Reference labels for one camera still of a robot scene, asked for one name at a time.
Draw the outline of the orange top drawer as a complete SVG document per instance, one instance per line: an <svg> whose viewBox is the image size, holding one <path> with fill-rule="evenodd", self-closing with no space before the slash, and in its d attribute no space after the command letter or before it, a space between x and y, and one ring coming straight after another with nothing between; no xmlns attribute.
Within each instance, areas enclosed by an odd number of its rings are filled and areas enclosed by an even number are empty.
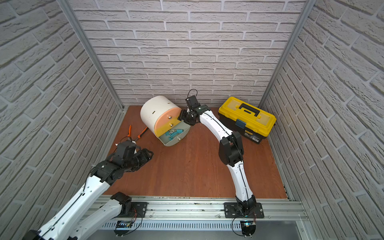
<svg viewBox="0 0 384 240"><path fill-rule="evenodd" d="M179 107L174 107L172 109L166 110L156 120L155 129L159 129L163 126L171 127L171 125L175 126L179 124L181 121L178 120L178 118L181 114L181 110L182 109Z"/></svg>

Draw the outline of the grey bottom drawer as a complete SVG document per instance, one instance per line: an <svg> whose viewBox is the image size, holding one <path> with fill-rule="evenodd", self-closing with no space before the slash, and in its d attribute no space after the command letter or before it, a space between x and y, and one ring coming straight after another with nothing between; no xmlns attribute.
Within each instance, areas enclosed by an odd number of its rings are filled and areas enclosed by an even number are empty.
<svg viewBox="0 0 384 240"><path fill-rule="evenodd" d="M159 140L166 147L173 146L179 143L188 134L190 128L190 125L184 122L180 122L176 126L172 127L170 130L165 132L163 135L161 135L159 137Z"/></svg>

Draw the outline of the white round drawer cabinet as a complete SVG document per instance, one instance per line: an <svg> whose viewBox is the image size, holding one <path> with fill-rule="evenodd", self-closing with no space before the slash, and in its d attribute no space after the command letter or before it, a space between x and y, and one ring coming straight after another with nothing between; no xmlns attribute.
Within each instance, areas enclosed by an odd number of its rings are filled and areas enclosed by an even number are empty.
<svg viewBox="0 0 384 240"><path fill-rule="evenodd" d="M166 110L178 107L164 96L149 99L141 108L140 115L143 123L154 133L154 126L159 116Z"/></svg>

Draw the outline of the yellow drawer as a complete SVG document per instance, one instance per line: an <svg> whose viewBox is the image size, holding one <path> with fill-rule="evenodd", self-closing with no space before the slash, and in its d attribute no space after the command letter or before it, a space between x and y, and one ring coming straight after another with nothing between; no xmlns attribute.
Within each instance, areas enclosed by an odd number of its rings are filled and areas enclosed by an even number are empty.
<svg viewBox="0 0 384 240"><path fill-rule="evenodd" d="M160 137L167 131L171 130L173 127L178 125L180 122L181 121L178 120L178 118L174 118L172 116L171 118L169 118L169 116L161 116L155 123L154 134L157 137Z"/></svg>

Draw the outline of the teal binder clip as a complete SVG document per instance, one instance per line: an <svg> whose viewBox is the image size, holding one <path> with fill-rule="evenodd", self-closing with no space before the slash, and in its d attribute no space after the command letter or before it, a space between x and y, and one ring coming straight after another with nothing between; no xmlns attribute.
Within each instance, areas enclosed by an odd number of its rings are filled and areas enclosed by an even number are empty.
<svg viewBox="0 0 384 240"><path fill-rule="evenodd" d="M176 138L179 134L173 134L173 135L170 135L169 133L166 133L166 137L171 141L173 140L174 138Z"/></svg>
<svg viewBox="0 0 384 240"><path fill-rule="evenodd" d="M174 130L170 130L169 133L170 135L173 135L173 134L181 134L184 130L182 129L174 129Z"/></svg>

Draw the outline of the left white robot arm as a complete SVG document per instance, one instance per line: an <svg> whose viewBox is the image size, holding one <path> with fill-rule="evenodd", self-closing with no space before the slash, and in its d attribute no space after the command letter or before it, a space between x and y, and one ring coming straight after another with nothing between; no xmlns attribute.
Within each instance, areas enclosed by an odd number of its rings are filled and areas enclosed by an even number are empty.
<svg viewBox="0 0 384 240"><path fill-rule="evenodd" d="M84 214L94 202L124 173L138 171L154 153L142 149L132 140L119 143L117 149L93 167L80 190L39 230L29 230L24 240L86 240L103 224L115 217L136 219L139 211L132 198L118 192L87 218Z"/></svg>

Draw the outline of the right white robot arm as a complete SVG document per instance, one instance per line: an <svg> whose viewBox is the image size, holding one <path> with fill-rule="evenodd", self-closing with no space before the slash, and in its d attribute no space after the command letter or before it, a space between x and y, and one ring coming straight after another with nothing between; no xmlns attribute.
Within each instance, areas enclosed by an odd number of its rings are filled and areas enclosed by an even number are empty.
<svg viewBox="0 0 384 240"><path fill-rule="evenodd" d="M178 119L190 126L203 124L219 141L219 158L228 167L233 179L238 211L243 216L248 215L257 201L246 177L244 147L240 133L228 129L205 105L182 110Z"/></svg>

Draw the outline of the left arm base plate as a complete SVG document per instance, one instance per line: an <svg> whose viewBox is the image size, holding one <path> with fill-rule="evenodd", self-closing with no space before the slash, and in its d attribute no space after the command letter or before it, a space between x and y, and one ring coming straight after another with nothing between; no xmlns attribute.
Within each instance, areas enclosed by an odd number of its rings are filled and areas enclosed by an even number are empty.
<svg viewBox="0 0 384 240"><path fill-rule="evenodd" d="M135 214L145 217L148 202L127 202L122 205L118 218L133 218Z"/></svg>

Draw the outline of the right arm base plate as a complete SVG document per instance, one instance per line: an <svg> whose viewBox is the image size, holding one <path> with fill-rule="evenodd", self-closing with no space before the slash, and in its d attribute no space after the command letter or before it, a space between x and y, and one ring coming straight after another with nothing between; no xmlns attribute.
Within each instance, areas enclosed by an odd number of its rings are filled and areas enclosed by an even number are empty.
<svg viewBox="0 0 384 240"><path fill-rule="evenodd" d="M250 207L251 208L249 208L248 204L245 204L241 207L238 203L226 202L224 203L225 218L256 218L257 220L265 218L264 210L261 203L253 203L250 205Z"/></svg>

